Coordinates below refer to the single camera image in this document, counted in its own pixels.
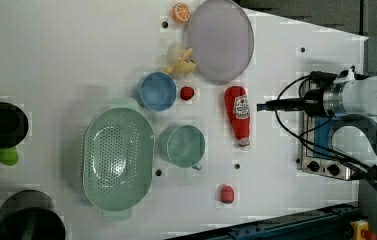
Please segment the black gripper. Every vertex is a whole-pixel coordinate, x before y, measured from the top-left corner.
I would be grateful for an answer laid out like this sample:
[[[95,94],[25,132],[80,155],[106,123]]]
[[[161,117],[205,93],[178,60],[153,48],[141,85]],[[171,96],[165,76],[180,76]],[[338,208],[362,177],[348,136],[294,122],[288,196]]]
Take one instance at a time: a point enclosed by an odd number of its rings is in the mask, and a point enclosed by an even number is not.
[[[309,117],[328,118],[324,109],[323,95],[336,78],[337,74],[312,71],[309,75],[301,77],[285,87],[276,100],[257,104],[256,109],[258,111],[303,111]],[[295,83],[308,81],[313,82],[317,88],[308,90],[304,95],[299,95],[297,98],[281,99],[284,92]]]

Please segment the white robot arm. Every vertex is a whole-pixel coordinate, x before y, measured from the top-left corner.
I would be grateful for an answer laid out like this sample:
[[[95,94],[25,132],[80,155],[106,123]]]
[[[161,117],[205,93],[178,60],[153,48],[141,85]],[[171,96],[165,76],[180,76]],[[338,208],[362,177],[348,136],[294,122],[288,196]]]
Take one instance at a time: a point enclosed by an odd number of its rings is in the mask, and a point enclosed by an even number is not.
[[[352,68],[340,74],[313,71],[301,78],[314,89],[297,98],[277,98],[258,104],[259,111],[300,111],[310,118],[325,118],[332,133],[354,127],[367,138],[377,161],[377,76],[357,74]]]

